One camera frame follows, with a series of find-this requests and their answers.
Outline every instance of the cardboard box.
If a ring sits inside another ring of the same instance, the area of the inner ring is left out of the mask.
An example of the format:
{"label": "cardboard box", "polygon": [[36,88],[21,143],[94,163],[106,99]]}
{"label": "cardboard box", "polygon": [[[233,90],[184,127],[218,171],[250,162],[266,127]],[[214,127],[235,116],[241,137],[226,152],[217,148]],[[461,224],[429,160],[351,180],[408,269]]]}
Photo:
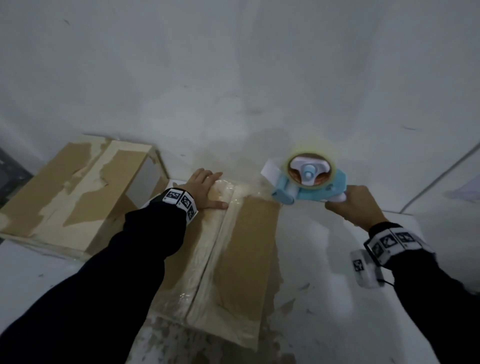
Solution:
{"label": "cardboard box", "polygon": [[87,260],[167,183],[153,146],[82,135],[0,209],[0,237]]}

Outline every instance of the dark sleeve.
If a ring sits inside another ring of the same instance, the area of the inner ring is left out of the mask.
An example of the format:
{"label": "dark sleeve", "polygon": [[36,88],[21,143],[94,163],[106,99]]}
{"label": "dark sleeve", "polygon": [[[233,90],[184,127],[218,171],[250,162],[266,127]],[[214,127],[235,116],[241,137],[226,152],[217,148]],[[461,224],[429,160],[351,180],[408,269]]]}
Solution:
{"label": "dark sleeve", "polygon": [[4,331],[0,363],[125,363],[185,227],[164,202],[128,213],[107,248]]}
{"label": "dark sleeve", "polygon": [[[380,223],[370,237],[393,227]],[[430,342],[442,363],[463,363],[476,357],[480,301],[439,267],[433,254],[410,250],[393,256],[386,265],[395,278],[395,292],[405,311]]]}

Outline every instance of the table surface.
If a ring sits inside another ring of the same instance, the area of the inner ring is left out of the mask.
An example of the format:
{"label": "table surface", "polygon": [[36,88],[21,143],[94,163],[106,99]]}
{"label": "table surface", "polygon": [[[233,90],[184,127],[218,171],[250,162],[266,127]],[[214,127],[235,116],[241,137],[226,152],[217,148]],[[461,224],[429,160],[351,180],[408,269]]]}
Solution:
{"label": "table surface", "polygon": [[[412,216],[387,218],[421,236]],[[325,210],[297,201],[280,211],[265,296],[259,350],[185,329],[148,314],[129,363],[438,363],[391,286],[355,281],[349,252],[367,234]],[[0,244],[0,330],[82,263]],[[385,279],[393,282],[389,271]]]}

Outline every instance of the cable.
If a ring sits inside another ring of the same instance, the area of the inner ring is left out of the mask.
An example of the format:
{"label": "cable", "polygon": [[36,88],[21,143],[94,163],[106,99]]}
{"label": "cable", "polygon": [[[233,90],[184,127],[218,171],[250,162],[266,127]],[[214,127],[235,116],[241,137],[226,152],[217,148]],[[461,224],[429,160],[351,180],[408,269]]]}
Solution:
{"label": "cable", "polygon": [[382,282],[382,283],[386,283],[386,284],[391,285],[392,287],[395,287],[395,286],[393,285],[393,283],[387,282],[387,281],[384,280],[384,279],[377,279],[377,281],[378,281],[378,282]]}

